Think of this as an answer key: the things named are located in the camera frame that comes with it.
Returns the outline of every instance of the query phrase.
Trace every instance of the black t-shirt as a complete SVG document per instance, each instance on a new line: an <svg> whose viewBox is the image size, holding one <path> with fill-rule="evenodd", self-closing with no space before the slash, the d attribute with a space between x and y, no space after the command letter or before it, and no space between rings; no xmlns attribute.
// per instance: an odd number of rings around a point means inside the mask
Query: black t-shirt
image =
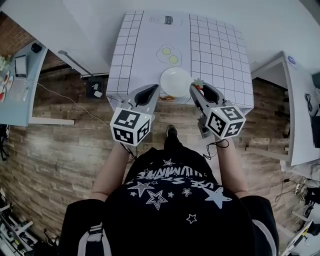
<svg viewBox="0 0 320 256"><path fill-rule="evenodd" d="M100 223L113 256L275 256L279 248L270 202L260 196L237 198L217 184L200 155L170 157L151 150L105 202L70 204L60 255L76 256L84 233Z"/></svg>

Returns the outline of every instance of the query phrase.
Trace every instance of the white table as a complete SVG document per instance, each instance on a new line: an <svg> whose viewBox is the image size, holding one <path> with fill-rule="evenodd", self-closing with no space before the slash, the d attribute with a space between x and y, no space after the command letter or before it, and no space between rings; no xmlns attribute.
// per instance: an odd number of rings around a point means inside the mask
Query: white table
<svg viewBox="0 0 320 256"><path fill-rule="evenodd" d="M115 109L133 90L160 84L168 68L180 67L193 79L218 88L245 114L254 107L251 71L243 34L223 21L169 10L128 11L117 38L106 95ZM194 102L182 97L160 100Z"/></svg>
<svg viewBox="0 0 320 256"><path fill-rule="evenodd" d="M33 43L42 46L42 50L34 53L31 50ZM41 67L46 57L48 48L39 41L33 41L19 50L13 57L9 67L5 68L0 76L4 77L7 71L13 76L13 84L6 92L3 102L0 102L0 124L14 126L28 126L28 124L50 124L50 125L74 125L74 120L33 117L33 107L37 82ZM15 57L26 55L27 78L15 77ZM26 100L23 101L24 91L29 88Z"/></svg>
<svg viewBox="0 0 320 256"><path fill-rule="evenodd" d="M312 75L292 56L283 51L274 60L252 73L252 79L262 78L288 90L290 107L290 140L288 154L247 147L246 151L284 160L291 166L320 159L320 148L314 147L311 116L318 110ZM313 110L309 115L305 94L311 95Z"/></svg>

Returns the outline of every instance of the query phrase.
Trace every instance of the black shoe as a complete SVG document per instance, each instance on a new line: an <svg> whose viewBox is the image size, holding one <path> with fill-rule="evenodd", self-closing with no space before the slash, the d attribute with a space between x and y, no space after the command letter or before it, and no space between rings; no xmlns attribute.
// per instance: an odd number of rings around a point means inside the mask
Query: black shoe
<svg viewBox="0 0 320 256"><path fill-rule="evenodd" d="M166 136L168 137L169 134L178 137L178 131L177 131L176 127L172 124L170 124L166 129Z"/></svg>

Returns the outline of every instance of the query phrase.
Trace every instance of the brick wall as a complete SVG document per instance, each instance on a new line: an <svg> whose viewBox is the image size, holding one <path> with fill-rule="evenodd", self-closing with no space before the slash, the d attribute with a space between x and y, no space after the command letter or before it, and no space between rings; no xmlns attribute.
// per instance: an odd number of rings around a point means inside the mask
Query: brick wall
<svg viewBox="0 0 320 256"><path fill-rule="evenodd" d="M21 48L36 40L5 13L0 12L0 55L14 55ZM68 66L63 60L48 50L41 71Z"/></svg>

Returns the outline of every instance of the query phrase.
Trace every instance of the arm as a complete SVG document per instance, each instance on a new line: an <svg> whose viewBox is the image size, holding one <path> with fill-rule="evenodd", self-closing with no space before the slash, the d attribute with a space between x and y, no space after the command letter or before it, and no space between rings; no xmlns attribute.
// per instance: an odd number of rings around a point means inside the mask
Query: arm
<svg viewBox="0 0 320 256"><path fill-rule="evenodd" d="M232 138L227 138L216 147L220 165L222 185L231 190L239 198L249 195L246 176L238 161L237 151Z"/></svg>
<svg viewBox="0 0 320 256"><path fill-rule="evenodd" d="M116 143L96 177L90 199L105 201L121 185L126 171L129 153L120 143Z"/></svg>

